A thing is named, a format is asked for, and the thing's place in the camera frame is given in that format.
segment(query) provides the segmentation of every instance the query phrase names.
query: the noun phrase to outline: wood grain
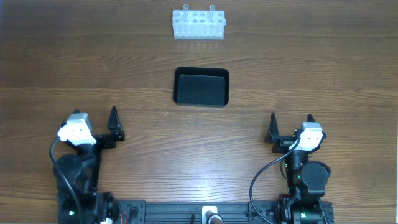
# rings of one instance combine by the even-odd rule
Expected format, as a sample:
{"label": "wood grain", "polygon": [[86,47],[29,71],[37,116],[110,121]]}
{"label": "wood grain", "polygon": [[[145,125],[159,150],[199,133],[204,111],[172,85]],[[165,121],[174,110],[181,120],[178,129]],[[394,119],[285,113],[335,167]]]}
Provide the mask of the wood grain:
{"label": "wood grain", "polygon": [[[398,1],[221,0],[225,40],[175,41],[171,13],[184,3],[2,2],[1,221],[56,222],[47,148],[60,122],[79,108],[103,133],[116,105],[126,141],[104,151],[99,187],[117,198],[247,202],[253,175],[278,156],[263,143],[271,113],[282,134],[312,113],[328,135],[312,159],[332,169],[337,223],[393,223]],[[176,105],[179,66],[226,68],[228,105]],[[285,188],[271,167],[254,196]]]}

